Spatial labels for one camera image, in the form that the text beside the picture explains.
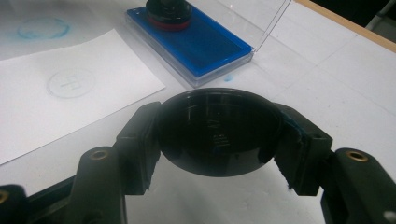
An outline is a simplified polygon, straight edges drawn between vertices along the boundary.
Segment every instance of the white table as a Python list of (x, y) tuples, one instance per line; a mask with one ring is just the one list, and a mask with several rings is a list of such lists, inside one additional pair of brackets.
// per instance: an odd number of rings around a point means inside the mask
[[(76, 1), (70, 6), (78, 7), (78, 4)], [(19, 184), (31, 195), (66, 179), (76, 172), (79, 157), (85, 151), (112, 146), (139, 106), (163, 102), (191, 89), (165, 69), (164, 61), (128, 33), (122, 14), (127, 8), (135, 7), (135, 3), (85, 4), (95, 15), (105, 15), (104, 19), (98, 28), (90, 27), (84, 35), (76, 35), (74, 42), (65, 44), (82, 43), (116, 28), (166, 88), (1, 165), (1, 185)], [(19, 13), (28, 11), (23, 1), (2, 5), (1, 8), (20, 10)], [(1, 59), (40, 50), (39, 47), (16, 49), (2, 54)], [(252, 91), (289, 105), (333, 138), (332, 149), (354, 147), (366, 151), (396, 180), (395, 71), (394, 52), (291, 2), (251, 63), (202, 88)], [(151, 190), (145, 196), (127, 197), (127, 209), (129, 223), (323, 223), (320, 196), (302, 198), (288, 191), (286, 180), (273, 161), (248, 175), (215, 179), (187, 174), (161, 157)]]

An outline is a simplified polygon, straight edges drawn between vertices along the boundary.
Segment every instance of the brass insert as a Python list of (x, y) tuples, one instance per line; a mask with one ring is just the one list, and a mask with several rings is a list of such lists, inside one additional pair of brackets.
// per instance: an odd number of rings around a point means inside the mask
[(91, 155), (90, 155), (90, 159), (93, 161), (99, 161), (102, 160), (104, 158), (106, 158), (108, 156), (108, 151), (106, 150), (97, 150), (94, 151)]
[(8, 191), (0, 190), (0, 204), (4, 203), (8, 199)]
[(369, 158), (358, 151), (348, 151), (346, 155), (354, 161), (368, 161)]

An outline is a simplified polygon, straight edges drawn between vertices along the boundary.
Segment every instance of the blue ink mark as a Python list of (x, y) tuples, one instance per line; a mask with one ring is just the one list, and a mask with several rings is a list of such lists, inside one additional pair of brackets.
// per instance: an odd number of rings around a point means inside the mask
[(232, 81), (233, 80), (233, 76), (232, 75), (227, 75), (225, 78), (224, 78), (224, 81), (225, 82), (229, 82), (229, 81)]
[(24, 39), (56, 39), (65, 36), (70, 26), (56, 18), (35, 18), (24, 22), (18, 28), (18, 35)]

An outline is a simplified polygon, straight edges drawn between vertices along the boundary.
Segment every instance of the clear plastic box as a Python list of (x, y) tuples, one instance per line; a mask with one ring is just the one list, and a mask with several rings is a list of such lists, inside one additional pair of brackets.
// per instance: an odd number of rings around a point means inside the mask
[(290, 0), (192, 0), (191, 25), (182, 31), (156, 29), (146, 8), (127, 11), (132, 29), (187, 82), (197, 88), (250, 62)]

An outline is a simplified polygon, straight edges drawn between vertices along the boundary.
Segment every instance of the blue ink pad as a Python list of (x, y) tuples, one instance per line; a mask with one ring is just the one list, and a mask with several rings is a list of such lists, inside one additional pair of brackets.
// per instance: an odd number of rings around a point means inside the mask
[(145, 7), (127, 10), (127, 19), (193, 87), (248, 63), (253, 56), (253, 47), (196, 7), (190, 26), (176, 32), (153, 26)]

